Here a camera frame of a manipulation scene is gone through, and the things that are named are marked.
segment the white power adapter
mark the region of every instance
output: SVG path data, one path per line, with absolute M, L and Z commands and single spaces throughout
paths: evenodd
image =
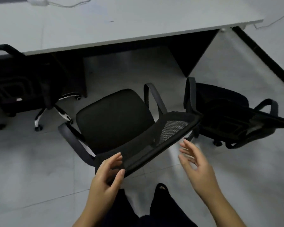
M 48 0 L 27 0 L 31 5 L 47 6 Z

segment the person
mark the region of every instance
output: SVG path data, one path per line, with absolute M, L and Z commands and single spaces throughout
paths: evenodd
M 192 187 L 211 212 L 217 227 L 246 227 L 223 196 L 213 167 L 204 154 L 185 139 L 180 146 L 182 147 L 180 149 L 182 154 L 179 155 L 180 163 Z M 190 163 L 195 164 L 197 168 L 192 168 Z M 162 183 L 159 183 L 155 189 L 150 214 L 139 218 L 130 206 L 125 191 L 120 189 L 125 170 L 113 169 L 121 164 L 121 153 L 102 162 L 92 180 L 86 206 L 73 227 L 197 226 L 176 204 L 168 188 Z M 109 186 L 106 181 L 112 175 L 116 177 Z

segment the black sandal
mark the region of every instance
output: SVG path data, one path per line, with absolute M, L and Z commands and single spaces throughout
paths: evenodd
M 155 192 L 159 192 L 159 190 L 164 190 L 169 193 L 167 186 L 164 185 L 163 183 L 158 183 L 158 185 L 156 186 Z

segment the tile floor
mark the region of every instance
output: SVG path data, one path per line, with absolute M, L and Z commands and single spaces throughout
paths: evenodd
M 91 57 L 85 60 L 88 98 L 59 102 L 72 117 L 81 108 L 124 88 L 143 95 L 152 82 L 169 111 L 183 111 L 185 77 L 165 47 Z M 231 31 L 219 33 L 191 76 L 245 95 L 250 106 L 265 98 L 279 102 L 284 117 L 284 84 Z M 154 100 L 151 111 L 158 117 Z M 60 136 L 55 111 L 33 130 L 37 111 L 0 117 L 0 227 L 71 226 L 86 202 L 94 169 Z M 284 129 L 242 148 L 195 143 L 214 166 L 219 184 L 247 226 L 284 226 Z M 200 227 L 215 226 L 179 165 L 178 143 L 126 178 L 123 187 L 138 215 L 148 214 L 155 185 L 165 183 L 185 213 Z

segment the office chair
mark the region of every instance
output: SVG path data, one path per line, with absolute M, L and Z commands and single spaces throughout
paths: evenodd
M 46 109 L 54 108 L 67 122 L 72 123 L 72 119 L 56 103 L 68 97 L 79 100 L 81 95 L 61 95 L 67 79 L 55 57 L 39 56 L 36 61 L 7 44 L 0 45 L 0 50 L 12 56 L 0 59 L 0 108 L 9 117 L 41 108 L 34 121 L 35 131 L 43 129 L 39 120 Z
M 149 90 L 158 106 L 157 122 L 149 111 Z M 167 112 L 155 86 L 148 83 L 144 85 L 144 102 L 133 90 L 124 89 L 77 113 L 81 133 L 68 123 L 59 126 L 58 130 L 79 157 L 95 167 L 95 171 L 103 160 L 121 152 L 121 168 L 128 176 L 189 133 L 200 123 L 201 117 L 197 111 Z M 95 157 L 81 142 L 93 151 Z
M 212 138 L 216 146 L 221 146 L 223 141 L 228 149 L 236 149 L 273 134 L 277 128 L 284 128 L 284 118 L 278 117 L 278 103 L 272 99 L 265 99 L 252 109 L 245 96 L 201 83 L 196 84 L 196 94 L 196 110 L 204 117 L 193 131 L 194 136 L 200 133 Z M 270 113 L 261 112 L 267 105 L 271 106 Z M 186 112 L 191 111 L 186 106 L 186 99 L 184 108 Z

